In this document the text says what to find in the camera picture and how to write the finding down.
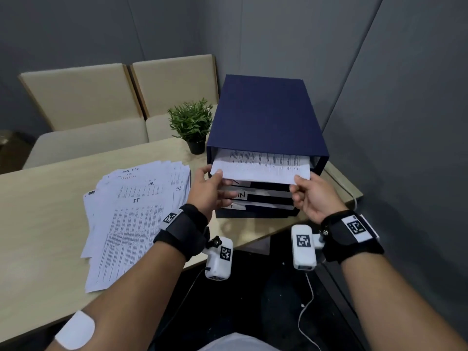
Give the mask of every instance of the left hand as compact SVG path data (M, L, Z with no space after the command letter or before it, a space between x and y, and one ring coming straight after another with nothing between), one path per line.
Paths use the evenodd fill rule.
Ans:
M202 212L208 222L213 216L213 210L227 207L232 204L229 198L237 197L237 192L222 191L220 186L232 185L232 180L223 180L223 172L221 170L205 180L205 174L211 170L211 165L206 165L195 171L195 177L190 188L189 198L187 203L194 205Z

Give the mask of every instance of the white cable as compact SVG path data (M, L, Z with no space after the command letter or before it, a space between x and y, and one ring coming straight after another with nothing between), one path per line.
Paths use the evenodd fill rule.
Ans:
M312 303L312 301L313 301L313 290L312 290L312 285L310 284L309 276L307 275L307 273L306 273L306 278L307 278L307 283L309 283L310 292L312 293L312 299L306 304L306 306L305 306L304 308L302 308L302 311L301 311L301 313L299 314L299 319L297 320L297 328L299 329L299 331L301 332L301 334L304 335L304 336L307 338L307 340L309 340L311 343L313 343L313 344L315 345L315 347L318 348L319 351L321 351L319 345L317 345L315 342L313 342L312 339L311 339L309 336L307 336L307 335L304 333L304 331L301 330L301 327L299 326L299 323L301 322L301 316L302 316L302 314L303 314L304 311L307 309L307 307L309 306L309 304Z
M354 197L354 194L352 194L338 179L335 175L333 175L332 173L330 173L327 169L325 169L325 172L328 173L330 175L330 177L335 180L335 182L338 184L338 186L340 186L342 189L344 189L346 191L347 194L349 194L353 200L354 200L354 211L356 211L358 209L358 200L356 199L356 197Z

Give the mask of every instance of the chair backrest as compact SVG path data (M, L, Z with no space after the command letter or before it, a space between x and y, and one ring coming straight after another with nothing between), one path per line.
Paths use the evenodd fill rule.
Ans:
M202 98L218 104L211 54L143 61L133 63L131 69L147 117L163 115L175 105Z
M143 116L123 64L25 72L19 78L53 130Z

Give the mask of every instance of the right hand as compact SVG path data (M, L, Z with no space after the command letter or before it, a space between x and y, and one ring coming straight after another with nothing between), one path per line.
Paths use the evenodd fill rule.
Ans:
M314 223L320 224L329 215L348 209L335 189L319 175L311 172L310 180L296 175L294 182L289 186L294 206Z

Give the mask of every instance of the green plant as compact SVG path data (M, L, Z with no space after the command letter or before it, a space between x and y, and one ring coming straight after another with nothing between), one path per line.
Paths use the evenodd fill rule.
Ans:
M212 108L213 105L207 105L203 98L198 102L184 102L167 110L170 127L179 134L173 137L193 143L204 141L213 122Z

